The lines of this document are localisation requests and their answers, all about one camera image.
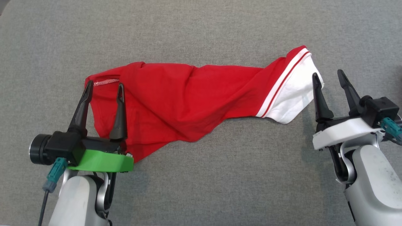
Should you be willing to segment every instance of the gray fabric surface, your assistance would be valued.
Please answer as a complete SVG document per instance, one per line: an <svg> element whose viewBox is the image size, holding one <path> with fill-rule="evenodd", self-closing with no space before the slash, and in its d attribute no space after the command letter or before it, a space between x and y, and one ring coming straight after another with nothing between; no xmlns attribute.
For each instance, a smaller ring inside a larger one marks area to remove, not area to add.
<svg viewBox="0 0 402 226"><path fill-rule="evenodd" d="M12 0L0 17L0 224L35 225L48 166L39 133L64 130L91 74L130 62L265 67L306 45L338 116L336 70L361 95L402 106L402 2ZM223 122L117 176L114 225L353 225L330 154L313 150L314 106L281 125ZM92 112L90 135L96 135ZM399 176L399 146L381 144ZM57 201L49 196L45 224Z"/></svg>

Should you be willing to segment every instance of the cable connector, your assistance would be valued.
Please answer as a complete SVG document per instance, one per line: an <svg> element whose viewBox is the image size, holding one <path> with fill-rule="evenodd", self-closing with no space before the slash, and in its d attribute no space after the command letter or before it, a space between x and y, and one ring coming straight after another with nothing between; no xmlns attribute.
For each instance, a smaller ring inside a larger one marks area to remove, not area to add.
<svg viewBox="0 0 402 226"><path fill-rule="evenodd" d="M398 126L392 119L383 118L381 120L381 127L385 132L391 134L398 142L402 142L402 128Z"/></svg>
<svg viewBox="0 0 402 226"><path fill-rule="evenodd" d="M42 189L44 191L49 191L49 193L53 193L54 189L57 186L57 182L59 181L60 177L63 175L64 171L67 168L67 160L65 158L57 158L56 161L53 163L53 166L47 175L47 181L43 185Z"/></svg>

